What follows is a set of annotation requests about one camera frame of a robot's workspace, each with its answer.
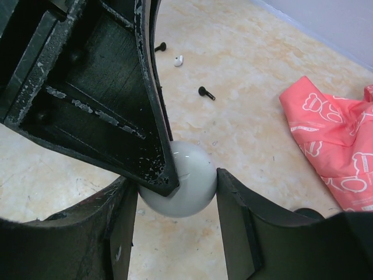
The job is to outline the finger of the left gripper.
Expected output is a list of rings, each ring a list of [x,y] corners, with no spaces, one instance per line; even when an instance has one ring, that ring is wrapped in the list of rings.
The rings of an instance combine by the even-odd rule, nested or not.
[[[179,185],[156,68],[159,1],[71,1],[3,125],[166,197]]]

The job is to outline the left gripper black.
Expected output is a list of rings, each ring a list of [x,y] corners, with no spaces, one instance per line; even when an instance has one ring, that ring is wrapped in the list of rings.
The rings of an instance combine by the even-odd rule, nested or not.
[[[1,1],[1,122],[71,1]]]

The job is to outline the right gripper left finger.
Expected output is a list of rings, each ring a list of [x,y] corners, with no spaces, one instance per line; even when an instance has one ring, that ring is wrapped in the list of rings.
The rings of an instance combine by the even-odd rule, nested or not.
[[[120,177],[45,220],[1,219],[1,279],[127,279],[137,200]]]

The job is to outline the white earbud charging case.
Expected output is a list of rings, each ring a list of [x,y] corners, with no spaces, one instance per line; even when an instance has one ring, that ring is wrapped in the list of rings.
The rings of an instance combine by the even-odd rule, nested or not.
[[[163,197],[139,187],[144,202],[155,212],[171,217],[186,218],[205,209],[217,189],[217,170],[208,155],[198,145],[172,141],[170,143],[179,178],[179,186]]]

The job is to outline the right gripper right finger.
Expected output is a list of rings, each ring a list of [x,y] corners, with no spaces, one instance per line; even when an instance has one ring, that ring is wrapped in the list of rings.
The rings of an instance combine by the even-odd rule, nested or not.
[[[371,279],[372,213],[313,220],[217,171],[217,206],[229,279]]]

